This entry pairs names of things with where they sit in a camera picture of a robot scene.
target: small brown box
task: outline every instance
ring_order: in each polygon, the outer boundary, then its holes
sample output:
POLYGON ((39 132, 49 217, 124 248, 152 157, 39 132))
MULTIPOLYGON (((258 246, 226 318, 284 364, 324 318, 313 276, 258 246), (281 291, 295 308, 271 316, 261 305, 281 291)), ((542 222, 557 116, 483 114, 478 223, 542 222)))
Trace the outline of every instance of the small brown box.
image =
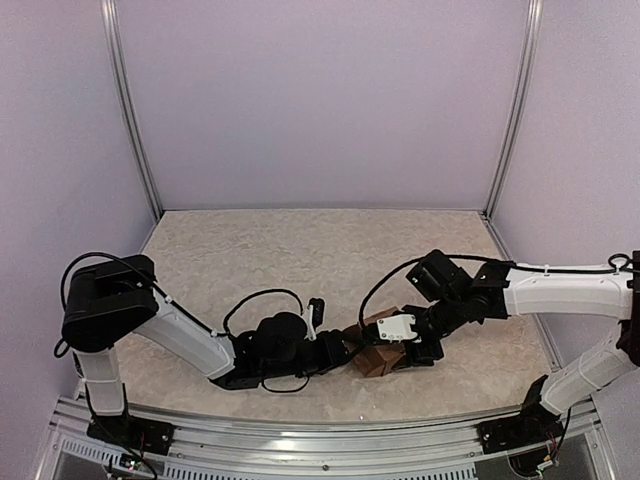
MULTIPOLYGON (((377 322, 381 318, 387 318, 398 311, 393 307, 376 313, 364 319, 365 325, 377 322)), ((362 339, 360 325, 352 325, 344 330, 350 338, 362 339)), ((405 350, 402 343, 392 345, 378 345, 365 347, 364 350, 353 359, 358 370, 364 377, 382 377, 393 370, 393 367, 405 359, 405 350)))

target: black cable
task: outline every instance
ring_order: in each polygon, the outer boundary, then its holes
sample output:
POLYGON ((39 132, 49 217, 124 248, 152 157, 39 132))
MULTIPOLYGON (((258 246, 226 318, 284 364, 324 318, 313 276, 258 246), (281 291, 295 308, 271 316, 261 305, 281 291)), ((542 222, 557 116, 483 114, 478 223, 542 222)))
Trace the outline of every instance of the black cable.
POLYGON ((64 341, 64 338, 58 340, 56 346, 53 348, 53 356, 55 358, 62 358, 69 352, 69 344, 64 341))
POLYGON ((577 268, 543 268, 533 267, 528 265, 518 265, 510 260, 500 260, 499 258, 483 257, 479 255, 463 255, 463 254, 451 254, 447 255, 447 258, 451 260, 470 260, 474 262, 485 262, 492 265, 508 265, 513 270, 520 270, 530 273, 556 273, 564 275, 606 275, 609 273, 616 273, 617 271, 628 271, 627 266, 631 261, 629 256, 624 253, 617 253, 609 257, 608 263, 611 268, 601 268, 597 270, 581 270, 577 268), (616 267, 613 260, 617 258, 625 258, 627 262, 622 267, 616 267))
POLYGON ((102 424, 102 422, 100 422, 100 420, 98 419, 98 414, 95 412, 95 410, 93 409, 93 406, 91 405, 91 397, 89 396, 88 389, 86 389, 85 394, 87 397, 87 406, 89 407, 89 412, 91 412, 91 420, 93 420, 95 424, 100 427, 100 429, 111 439, 114 445, 117 445, 120 448, 126 450, 126 452, 129 455, 131 455, 133 458, 143 463, 149 469, 149 472, 151 472, 151 475, 153 475, 153 480, 158 480, 158 472, 156 472, 156 469, 153 468, 153 466, 141 454, 136 453, 134 450, 132 450, 131 448, 127 447, 126 445, 118 441, 118 439, 109 431, 109 429, 106 428, 102 424))
POLYGON ((311 380, 311 377, 307 375, 307 380, 301 386, 294 388, 293 390, 275 390, 273 388, 269 388, 265 385, 264 383, 265 380, 266 379, 264 377, 262 378, 262 380, 260 380, 260 386, 269 393, 298 393, 304 390, 307 385, 309 385, 309 381, 311 380))
MULTIPOLYGON (((171 299, 171 305, 173 305, 177 310, 179 310, 189 320, 191 320, 192 322, 196 323, 198 326, 200 326, 201 328, 206 330, 207 333, 211 333, 211 329, 207 325, 202 323, 200 320, 198 320, 198 318, 195 315, 190 313, 186 308, 184 308, 178 302, 176 302, 171 297, 169 297, 167 295, 167 293, 164 290, 162 290, 162 288, 160 288, 160 286, 155 282, 155 280, 153 278, 149 277, 147 274, 145 274, 144 272, 142 272, 138 268, 134 267, 133 265, 131 265, 126 260, 124 260, 124 259, 122 259, 120 257, 117 257, 116 255, 112 255, 110 253, 105 253, 105 252, 87 252, 87 253, 84 253, 84 254, 80 255, 79 257, 76 257, 67 266, 67 268, 65 269, 64 273, 62 274, 62 279, 60 280, 60 303, 62 304, 62 309, 63 310, 67 309, 67 296, 65 294, 65 287, 66 287, 66 284, 67 284, 67 278, 69 277, 69 274, 74 269, 74 267, 76 265, 78 265, 78 263, 80 263, 83 260, 86 260, 87 258, 94 258, 94 257, 106 258, 106 259, 112 260, 112 261, 117 262, 120 265, 126 267, 128 270, 131 270, 133 273, 135 273, 136 275, 138 275, 140 277, 140 280, 143 282, 143 285, 146 284, 147 286, 151 287, 153 290, 158 292, 165 299, 166 298, 170 298, 171 299)), ((58 341, 58 343, 56 344, 56 346, 54 348, 54 352, 53 352, 53 356, 55 358, 62 358, 69 351, 69 345, 67 345, 62 352, 59 351, 63 342, 64 342, 64 340, 60 339, 58 341)))
POLYGON ((373 286, 373 288, 369 290, 369 293, 367 293, 367 295, 362 299, 362 303, 360 304, 360 311, 358 312, 358 323, 360 324, 360 328, 362 329, 363 337, 364 337, 364 332, 366 331, 366 325, 364 324, 364 309, 367 306, 367 303, 369 302, 373 294, 376 293, 380 287, 382 287, 385 283, 387 283, 387 281, 391 277, 393 277, 396 273, 398 273, 400 270, 402 270, 403 268, 407 268, 408 266, 413 265, 414 263, 418 263, 423 258, 424 257, 413 258, 411 260, 404 262, 401 265, 398 265, 396 268, 394 268, 389 273, 387 273, 384 277, 382 277, 382 280, 376 283, 373 286))
POLYGON ((349 355, 347 356, 347 360, 344 362, 343 365, 347 365, 348 363, 351 362, 351 360, 353 360, 354 358, 356 358, 358 355, 360 355, 362 353, 362 351, 367 347, 366 343, 362 342, 362 343, 356 343, 356 348, 354 348, 351 352, 349 352, 349 355))
POLYGON ((558 454, 560 453, 560 447, 562 447, 562 444, 564 443, 564 437, 567 435, 567 430, 569 430, 569 422, 571 421, 571 408, 567 411, 567 420, 564 424, 564 428, 562 429, 562 436, 560 437, 560 441, 558 442, 558 447, 556 448, 556 453, 553 456, 553 459, 555 460, 558 457, 558 454))
POLYGON ((300 306, 300 315, 301 316, 304 315, 304 305, 302 305, 302 300, 300 300, 300 297, 298 295, 296 295, 294 292, 292 292, 287 288, 268 288, 266 290, 260 290, 258 292, 254 292, 251 295, 247 295, 242 300, 240 300, 240 302, 238 302, 238 304, 235 307, 233 307, 229 311, 229 313, 225 315, 224 320, 222 320, 222 328, 225 331, 225 333, 230 337, 234 338, 233 334, 231 333, 231 330, 229 330, 229 320, 240 309, 240 307, 242 307, 242 305, 244 305, 249 300, 254 299, 256 297, 259 297, 261 295, 269 295, 272 293, 284 293, 295 298, 296 301, 298 302, 298 305, 300 306))

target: speckled surface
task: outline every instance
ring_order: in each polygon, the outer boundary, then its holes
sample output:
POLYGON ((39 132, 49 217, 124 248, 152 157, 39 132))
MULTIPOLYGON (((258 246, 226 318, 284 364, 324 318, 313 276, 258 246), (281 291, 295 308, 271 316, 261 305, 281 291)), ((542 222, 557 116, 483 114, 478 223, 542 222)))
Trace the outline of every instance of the speckled surface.
MULTIPOLYGON (((476 213, 416 210, 167 212, 145 253, 156 262, 164 289, 211 327, 221 328, 245 295, 286 287, 303 301, 324 298, 321 328, 343 328, 356 322, 361 299, 385 273, 433 248, 497 255, 476 213)), ((424 300, 398 275, 374 295, 368 313, 406 303, 424 300)), ((284 308, 294 308, 292 300, 255 299, 231 329, 249 329, 284 308)), ((548 371, 532 322, 467 325, 443 341, 445 358, 435 367, 365 379, 346 366, 287 395, 224 391, 137 335, 121 340, 117 350, 129 400, 138 404, 281 421, 417 419, 519 404, 531 382, 548 371)), ((269 385, 286 389, 297 382, 269 385)))

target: purple wall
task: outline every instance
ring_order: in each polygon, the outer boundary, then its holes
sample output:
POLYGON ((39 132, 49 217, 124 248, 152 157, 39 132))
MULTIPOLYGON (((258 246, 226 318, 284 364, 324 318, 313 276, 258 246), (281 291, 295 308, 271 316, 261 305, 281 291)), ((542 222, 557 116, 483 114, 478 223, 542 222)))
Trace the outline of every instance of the purple wall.
POLYGON ((152 227, 100 3, 0 3, 0 478, 27 478, 60 394, 58 282, 87 250, 133 253, 152 227))
MULTIPOLYGON (((640 5, 545 2, 496 224, 518 260, 600 263, 640 249, 640 5)), ((568 362, 614 322, 548 317, 568 362)), ((624 480, 640 470, 640 374, 595 397, 624 480)))
POLYGON ((526 0, 120 2, 168 209, 479 209, 526 0))

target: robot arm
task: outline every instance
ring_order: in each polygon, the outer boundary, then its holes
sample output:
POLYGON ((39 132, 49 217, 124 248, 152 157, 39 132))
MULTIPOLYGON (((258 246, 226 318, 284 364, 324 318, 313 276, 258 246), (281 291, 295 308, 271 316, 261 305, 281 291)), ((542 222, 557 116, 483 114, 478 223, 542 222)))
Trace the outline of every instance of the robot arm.
POLYGON ((341 332, 315 332, 323 319, 321 299, 311 299, 308 319, 280 312, 235 337, 187 314, 153 282, 154 264, 143 255, 80 268, 71 278, 62 338, 86 387, 91 437, 128 448, 145 439, 145 450, 168 451, 170 424, 128 414, 114 344, 130 333, 154 341, 229 390, 255 388, 278 376, 320 375, 350 360, 341 332))
POLYGON ((429 308, 407 306, 383 322, 367 326, 378 342, 439 346, 467 322, 531 313, 600 315, 620 325, 580 358, 534 382, 517 417, 479 426, 486 453, 544 441, 561 431, 558 419, 571 406, 640 366, 640 252, 634 269, 533 267, 485 263, 471 278, 445 254, 434 250, 407 275, 429 308))

